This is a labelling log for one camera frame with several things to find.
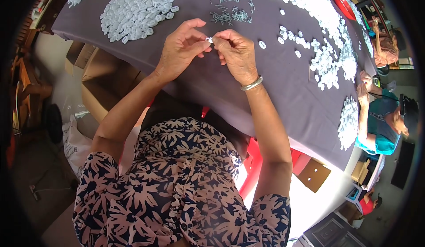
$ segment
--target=white plastic bag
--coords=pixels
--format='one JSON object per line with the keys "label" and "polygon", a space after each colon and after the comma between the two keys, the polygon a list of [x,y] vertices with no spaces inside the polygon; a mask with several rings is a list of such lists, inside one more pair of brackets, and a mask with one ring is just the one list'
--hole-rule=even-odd
{"label": "white plastic bag", "polygon": [[78,131],[77,120],[73,115],[69,123],[62,125],[62,132],[65,157],[79,179],[87,156],[90,154],[92,140]]}

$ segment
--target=red tray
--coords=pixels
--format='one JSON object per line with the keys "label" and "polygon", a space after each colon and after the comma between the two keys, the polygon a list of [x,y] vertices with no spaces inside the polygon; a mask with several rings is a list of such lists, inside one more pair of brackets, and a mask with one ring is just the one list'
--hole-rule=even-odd
{"label": "red tray", "polygon": [[337,6],[343,11],[344,15],[351,20],[356,20],[356,16],[354,15],[353,9],[348,4],[347,0],[335,0]]}

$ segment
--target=silver bangle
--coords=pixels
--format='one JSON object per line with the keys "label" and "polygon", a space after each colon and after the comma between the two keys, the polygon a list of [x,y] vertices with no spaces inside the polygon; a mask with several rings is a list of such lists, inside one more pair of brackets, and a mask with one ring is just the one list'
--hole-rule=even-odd
{"label": "silver bangle", "polygon": [[263,82],[263,77],[262,77],[261,75],[258,75],[257,80],[255,80],[254,82],[252,82],[252,83],[251,83],[251,84],[249,84],[249,85],[242,86],[242,87],[241,87],[241,90],[246,91],[246,90],[253,89],[253,88],[254,88],[254,87],[256,87],[257,85],[260,85],[260,84],[261,84],[261,82]]}

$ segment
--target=navy and beige floral shirt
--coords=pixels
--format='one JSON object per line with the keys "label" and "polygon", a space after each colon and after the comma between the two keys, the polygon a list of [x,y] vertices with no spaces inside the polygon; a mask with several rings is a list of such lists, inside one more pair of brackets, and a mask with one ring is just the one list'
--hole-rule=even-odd
{"label": "navy and beige floral shirt", "polygon": [[290,200],[277,194],[250,210],[235,187],[240,156],[211,125],[185,117],[142,131],[133,165],[93,152],[78,187],[73,222],[83,246],[286,246]]}

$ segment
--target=hair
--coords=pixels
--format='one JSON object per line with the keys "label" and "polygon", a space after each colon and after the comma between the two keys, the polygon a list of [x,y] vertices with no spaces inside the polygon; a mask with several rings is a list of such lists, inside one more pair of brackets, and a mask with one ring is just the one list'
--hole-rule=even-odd
{"label": "hair", "polygon": [[380,197],[379,195],[380,194],[378,194],[378,201],[376,202],[376,207],[375,208],[378,208],[378,207],[380,207],[382,205],[382,197]]}
{"label": "hair", "polygon": [[406,41],[399,30],[393,29],[393,34],[397,39],[397,48],[399,51],[406,49]]}

